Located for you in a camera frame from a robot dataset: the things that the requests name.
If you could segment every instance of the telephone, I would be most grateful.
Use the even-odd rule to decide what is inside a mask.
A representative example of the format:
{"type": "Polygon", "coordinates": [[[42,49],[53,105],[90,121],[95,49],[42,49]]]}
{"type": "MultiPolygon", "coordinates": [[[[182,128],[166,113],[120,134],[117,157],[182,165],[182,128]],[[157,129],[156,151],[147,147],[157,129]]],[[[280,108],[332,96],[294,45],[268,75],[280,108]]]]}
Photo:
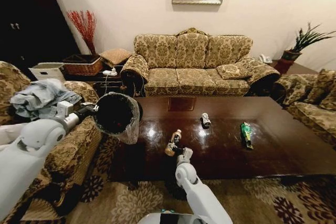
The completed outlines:
{"type": "Polygon", "coordinates": [[[271,64],[272,63],[272,59],[270,57],[267,57],[267,56],[263,55],[263,54],[261,54],[259,56],[259,60],[263,63],[266,63],[266,64],[271,64]]]}

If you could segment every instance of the white wall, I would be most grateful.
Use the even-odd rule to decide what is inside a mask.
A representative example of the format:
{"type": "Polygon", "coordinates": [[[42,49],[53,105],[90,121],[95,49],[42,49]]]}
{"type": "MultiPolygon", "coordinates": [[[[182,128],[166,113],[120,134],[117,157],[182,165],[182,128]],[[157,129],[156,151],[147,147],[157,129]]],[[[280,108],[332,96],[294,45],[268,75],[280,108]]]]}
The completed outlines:
{"type": "MultiPolygon", "coordinates": [[[[175,34],[196,27],[210,34],[244,34],[254,40],[251,54],[280,58],[308,21],[323,23],[321,31],[336,30],[336,0],[224,0],[221,6],[172,5],[171,0],[57,0],[62,11],[91,10],[98,19],[97,52],[133,50],[140,33],[175,34]]],[[[87,48],[70,25],[82,52],[87,48]]],[[[336,38],[303,51],[298,63],[319,70],[336,69],[336,38]]]]}

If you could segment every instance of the green plant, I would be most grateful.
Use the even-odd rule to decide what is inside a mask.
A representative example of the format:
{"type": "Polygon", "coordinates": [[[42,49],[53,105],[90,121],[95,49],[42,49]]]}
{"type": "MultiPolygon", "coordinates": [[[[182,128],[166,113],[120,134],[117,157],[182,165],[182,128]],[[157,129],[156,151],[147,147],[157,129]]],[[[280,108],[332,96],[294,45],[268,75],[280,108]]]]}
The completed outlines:
{"type": "Polygon", "coordinates": [[[309,45],[317,41],[334,37],[334,36],[329,36],[329,35],[335,33],[336,31],[331,31],[329,33],[319,33],[319,32],[314,31],[320,25],[317,25],[311,28],[311,24],[310,22],[308,22],[307,31],[304,33],[302,28],[299,30],[299,34],[297,34],[296,36],[296,44],[289,51],[300,52],[303,48],[308,47],[309,45]]]}

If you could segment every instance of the floral rug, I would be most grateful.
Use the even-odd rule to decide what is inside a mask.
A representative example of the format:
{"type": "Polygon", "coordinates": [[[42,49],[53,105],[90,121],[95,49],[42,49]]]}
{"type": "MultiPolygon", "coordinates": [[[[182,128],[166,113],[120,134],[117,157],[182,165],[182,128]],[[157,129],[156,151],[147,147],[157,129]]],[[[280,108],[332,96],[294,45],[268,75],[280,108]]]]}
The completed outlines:
{"type": "MultiPolygon", "coordinates": [[[[125,183],[106,182],[106,172],[118,142],[100,145],[85,192],[67,223],[137,223],[161,209],[191,214],[185,200],[175,199],[163,181],[140,182],[136,190],[125,183]]],[[[336,179],[318,177],[297,183],[275,179],[204,180],[231,216],[233,223],[336,223],[336,179]]]]}

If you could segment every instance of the gold patterned sofa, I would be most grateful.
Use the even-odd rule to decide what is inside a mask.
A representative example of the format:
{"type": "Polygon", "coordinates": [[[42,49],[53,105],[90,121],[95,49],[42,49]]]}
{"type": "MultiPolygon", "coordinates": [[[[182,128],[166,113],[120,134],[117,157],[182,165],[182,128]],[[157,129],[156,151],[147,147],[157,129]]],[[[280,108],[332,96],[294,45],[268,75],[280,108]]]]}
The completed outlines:
{"type": "Polygon", "coordinates": [[[130,96],[246,95],[274,83],[280,74],[248,55],[253,41],[243,35],[210,36],[195,28],[177,35],[137,35],[121,70],[130,96]],[[251,76],[224,80],[216,67],[241,62],[251,76]]]}
{"type": "MultiPolygon", "coordinates": [[[[13,65],[0,61],[0,125],[18,123],[10,111],[9,99],[25,89],[30,80],[13,65]]],[[[96,102],[94,89],[84,82],[66,81],[64,85],[81,95],[85,102],[96,102]]],[[[81,187],[89,164],[102,138],[92,117],[77,125],[48,155],[44,168],[27,189],[5,223],[18,223],[31,202],[39,207],[31,211],[33,219],[64,216],[72,210],[81,195],[81,187]]]]}
{"type": "Polygon", "coordinates": [[[290,74],[275,82],[272,98],[336,150],[336,110],[308,103],[318,74],[290,74]]]}

